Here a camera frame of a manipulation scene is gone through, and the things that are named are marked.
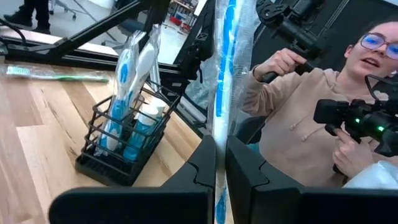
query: blue-tinted glasses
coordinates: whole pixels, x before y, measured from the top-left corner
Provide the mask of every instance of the blue-tinted glasses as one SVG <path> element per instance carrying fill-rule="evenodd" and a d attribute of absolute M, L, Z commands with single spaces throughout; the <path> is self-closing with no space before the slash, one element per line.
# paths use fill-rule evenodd
<path fill-rule="evenodd" d="M 394 60 L 398 60 L 398 42 L 388 43 L 381 34 L 365 34 L 362 38 L 361 45 L 369 50 L 378 49 L 379 47 L 387 45 L 386 55 Z"/>

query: wooden tabletop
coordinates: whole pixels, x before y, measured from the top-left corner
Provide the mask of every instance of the wooden tabletop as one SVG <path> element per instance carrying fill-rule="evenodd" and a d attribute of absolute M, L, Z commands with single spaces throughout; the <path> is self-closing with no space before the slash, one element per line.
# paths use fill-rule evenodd
<path fill-rule="evenodd" d="M 59 37 L 22 31 L 27 40 L 54 43 Z M 0 35 L 17 37 L 11 30 Z M 116 55 L 110 47 L 85 44 L 81 49 Z M 32 65 L 23 62 L 6 62 Z M 64 73 L 86 70 L 49 68 Z M 102 186 L 74 169 L 85 143 L 92 106 L 113 93 L 114 83 L 56 82 L 7 78 L 0 73 L 0 223 L 43 224 L 52 200 L 62 192 Z M 172 113 L 164 137 L 135 187 L 162 185 L 181 168 L 201 139 Z"/>

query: floor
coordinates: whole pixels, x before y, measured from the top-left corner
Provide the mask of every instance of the floor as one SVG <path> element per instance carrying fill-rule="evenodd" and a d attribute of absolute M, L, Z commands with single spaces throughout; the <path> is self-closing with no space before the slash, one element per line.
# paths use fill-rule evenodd
<path fill-rule="evenodd" d="M 0 14 L 12 14 L 23 2 L 24 0 L 0 0 Z M 60 6 L 54 8 L 54 15 L 50 16 L 51 33 L 59 37 L 70 37 L 100 21 L 110 13 L 109 9 L 99 7 L 88 0 L 62 0 L 62 2 L 76 11 L 77 14 L 74 21 L 71 12 L 65 12 Z M 160 47 L 159 62 L 173 63 L 187 38 L 187 34 L 179 32 L 179 27 L 169 21 L 165 21 L 165 25 L 162 29 L 162 41 L 167 45 L 163 44 Z M 93 44 L 101 44 L 104 40 L 124 42 L 126 38 L 117 27 L 113 27 L 90 42 Z"/>

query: black metal frame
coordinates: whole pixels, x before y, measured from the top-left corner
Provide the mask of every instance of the black metal frame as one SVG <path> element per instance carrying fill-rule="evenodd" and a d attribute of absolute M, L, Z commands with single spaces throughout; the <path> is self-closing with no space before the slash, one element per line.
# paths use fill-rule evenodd
<path fill-rule="evenodd" d="M 9 52 L 6 56 L 6 60 L 115 71 L 118 55 L 102 54 L 78 48 L 110 28 L 125 21 L 131 14 L 137 14 L 143 10 L 148 10 L 147 20 L 144 24 L 144 31 L 148 34 L 153 24 L 163 23 L 167 15 L 169 4 L 170 0 L 135 0 L 85 30 L 72 37 L 63 38 L 54 44 L 27 41 L 25 45 L 22 45 L 21 39 L 2 37 L 9 44 Z M 140 50 L 147 40 L 148 35 L 140 42 Z M 182 95 L 185 92 L 189 80 L 196 79 L 196 74 L 182 73 L 177 65 L 160 63 L 159 72 L 160 84 L 176 92 L 178 95 Z M 173 101 L 176 96 L 165 94 L 165 97 Z M 176 113 L 197 135 L 199 135 L 199 137 L 203 136 L 203 133 L 201 133 L 191 121 L 184 117 L 181 111 L 177 110 Z"/>

